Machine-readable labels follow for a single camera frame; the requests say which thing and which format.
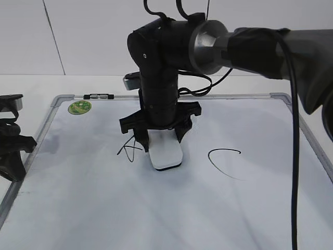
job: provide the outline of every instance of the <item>wall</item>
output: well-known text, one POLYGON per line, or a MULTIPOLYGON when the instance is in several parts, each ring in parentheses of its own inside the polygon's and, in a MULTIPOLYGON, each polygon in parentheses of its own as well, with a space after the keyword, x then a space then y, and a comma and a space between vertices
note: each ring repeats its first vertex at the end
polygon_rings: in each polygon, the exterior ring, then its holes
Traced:
MULTIPOLYGON (((0 74, 63 74, 42 0, 0 3, 0 74)), ((64 71, 117 75, 137 71, 127 35, 152 21, 142 0, 45 0, 64 71)), ((180 19, 175 0, 148 0, 152 10, 180 19)), ((186 12, 206 11, 207 0, 183 0, 186 12)), ((332 0, 211 0, 210 19, 237 27, 332 28, 332 0)), ((236 75, 248 74, 236 71, 236 75)))

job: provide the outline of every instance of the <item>whiteboard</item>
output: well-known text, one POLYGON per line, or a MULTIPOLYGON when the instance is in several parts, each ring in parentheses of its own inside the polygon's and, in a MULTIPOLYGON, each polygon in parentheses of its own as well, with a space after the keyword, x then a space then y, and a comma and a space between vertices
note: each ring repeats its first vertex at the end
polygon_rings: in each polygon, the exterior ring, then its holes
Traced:
MULTIPOLYGON (((0 230, 3 249, 291 249, 291 113, 280 99, 201 99, 180 167, 158 172, 119 119, 138 100, 63 102, 0 230), (211 158, 235 180, 220 173, 211 158)), ((299 249, 332 249, 332 182, 301 134, 299 249)))
MULTIPOLYGON (((189 13, 206 12, 208 0, 183 0, 189 13)), ((66 74, 113 75, 138 71, 127 36, 157 19, 143 0, 45 0, 66 74)), ((175 0, 148 0, 153 11, 183 20, 175 0)), ((239 27, 332 29, 332 0, 210 0, 209 18, 230 32, 239 27)), ((235 70, 233 75, 253 75, 235 70)))

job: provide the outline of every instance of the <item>whiteboard frame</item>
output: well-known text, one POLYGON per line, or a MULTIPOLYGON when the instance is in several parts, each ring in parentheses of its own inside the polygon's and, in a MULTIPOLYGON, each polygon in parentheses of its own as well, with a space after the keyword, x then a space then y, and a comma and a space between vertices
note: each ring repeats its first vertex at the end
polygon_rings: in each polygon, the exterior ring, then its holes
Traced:
MULTIPOLYGON (((75 99, 82 100, 83 95, 58 95, 52 101, 50 109, 37 132, 37 137, 36 137, 37 147, 31 154, 28 155, 27 159, 24 162, 24 167, 27 172, 29 171, 31 164, 33 163, 34 158, 39 151, 40 145, 43 142, 45 135, 47 134, 47 131, 53 121, 53 118, 55 117, 58 111, 58 108, 63 102, 72 101, 75 99)), ((180 100, 191 100, 191 99, 197 100, 198 97, 186 96, 180 98, 180 100)), ((280 99, 286 104, 290 112, 292 112, 291 97, 286 93, 270 93, 270 94, 257 94, 257 95, 207 95, 204 97, 200 97, 200 99, 280 99)), ((115 96, 114 99, 93 99, 93 100, 101 102, 105 101, 111 102, 111 101, 139 100, 139 97, 133 95, 132 96, 119 95, 115 96)), ((327 172, 331 182, 333 183, 333 164, 330 162, 329 158, 325 154, 324 150, 320 146, 319 142, 315 138, 314 134, 311 132, 310 128, 308 127, 304 119, 301 116, 299 116, 299 120, 300 120, 301 131, 304 133, 305 138, 309 142, 312 150, 315 152, 319 161, 323 165, 323 168, 327 172)), ((23 181, 12 182, 0 204, 0 230, 7 219, 7 216, 10 212, 10 209, 14 203, 15 198, 18 195, 18 192, 22 186, 23 181)))

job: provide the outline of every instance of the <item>round sticker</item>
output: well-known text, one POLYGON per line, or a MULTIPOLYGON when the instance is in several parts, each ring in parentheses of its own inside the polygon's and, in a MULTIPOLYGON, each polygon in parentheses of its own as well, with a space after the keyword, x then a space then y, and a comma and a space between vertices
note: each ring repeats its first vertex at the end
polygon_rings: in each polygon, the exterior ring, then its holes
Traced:
POLYGON ((87 101, 78 101, 68 107, 68 112, 72 115, 82 115, 91 110, 92 104, 87 101))

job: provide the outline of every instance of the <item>cable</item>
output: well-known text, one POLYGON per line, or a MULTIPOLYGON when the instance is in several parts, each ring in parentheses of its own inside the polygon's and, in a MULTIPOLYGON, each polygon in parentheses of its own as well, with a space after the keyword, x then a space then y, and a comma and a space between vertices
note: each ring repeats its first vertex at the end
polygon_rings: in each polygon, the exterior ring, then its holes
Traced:
POLYGON ((191 91, 186 87, 182 87, 178 90, 178 94, 179 95, 193 95, 193 96, 197 96, 197 97, 202 97, 207 95, 213 87, 215 87, 216 85, 218 85, 219 83, 221 83, 224 79, 226 79, 228 77, 228 75, 232 72, 232 68, 228 70, 228 72, 221 78, 219 79, 216 83, 212 82, 212 79, 210 77, 205 76, 204 74, 198 74, 198 73, 194 73, 194 72, 188 72, 188 71, 178 71, 178 74, 181 74, 183 76, 194 76, 194 77, 200 77, 200 78, 204 78, 207 79, 210 82, 210 85, 208 87, 204 87, 203 89, 199 89, 199 90, 195 90, 195 91, 191 91))
POLYGON ((168 20, 168 17, 163 12, 153 12, 153 11, 151 11, 148 7, 147 0, 144 0, 144 8, 145 8, 146 12, 148 12, 149 14, 154 15, 154 16, 159 16, 163 21, 168 20))
POLYGON ((210 0, 208 0, 208 3, 207 3, 206 21, 208 20, 209 5, 210 5, 210 0))
POLYGON ((185 13, 185 11, 183 9, 182 0, 176 0, 176 5, 177 5, 177 9, 178 9, 179 14, 181 14, 181 16, 183 18, 188 20, 189 15, 187 13, 185 13))
POLYGON ((290 77, 291 99, 292 99, 292 121, 293 121, 293 158, 292 158, 292 190, 291 190, 291 241, 292 249, 297 250, 297 204, 298 204, 298 184, 299 184, 299 148, 300 148, 300 130, 299 130, 299 111, 297 96, 297 81, 291 52, 285 43, 282 35, 277 31, 265 29, 272 34, 285 55, 290 77))

